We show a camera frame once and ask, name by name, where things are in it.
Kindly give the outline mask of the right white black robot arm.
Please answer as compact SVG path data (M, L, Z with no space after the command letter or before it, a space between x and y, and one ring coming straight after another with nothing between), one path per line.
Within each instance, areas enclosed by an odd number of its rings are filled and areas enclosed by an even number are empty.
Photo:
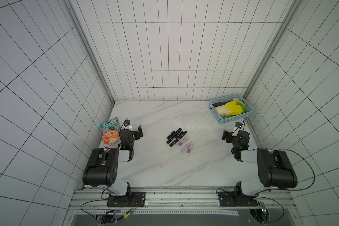
M249 150L250 133L241 130L224 130L222 139L233 145L231 153L237 161L256 164L257 173L252 179L238 182L233 191L217 192L221 207L255 207L258 205L256 195L260 192L297 186L296 173L285 151Z

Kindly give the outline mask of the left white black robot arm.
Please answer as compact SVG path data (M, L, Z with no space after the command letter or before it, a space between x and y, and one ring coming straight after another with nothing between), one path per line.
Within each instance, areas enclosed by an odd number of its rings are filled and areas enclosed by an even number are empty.
M143 207L146 192L133 192L130 184L117 178L118 163L130 162L134 156L134 142L143 137L142 126L137 131L129 129L119 133L117 147L94 148L85 167L82 181L91 187L104 186L109 192L107 207Z

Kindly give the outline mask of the pink translucent lipstick tube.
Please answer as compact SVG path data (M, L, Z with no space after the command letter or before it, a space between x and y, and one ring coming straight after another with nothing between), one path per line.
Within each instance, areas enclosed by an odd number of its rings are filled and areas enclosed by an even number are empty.
M187 140L189 139L189 137L183 137L178 143L178 146L181 146L183 143L185 143Z

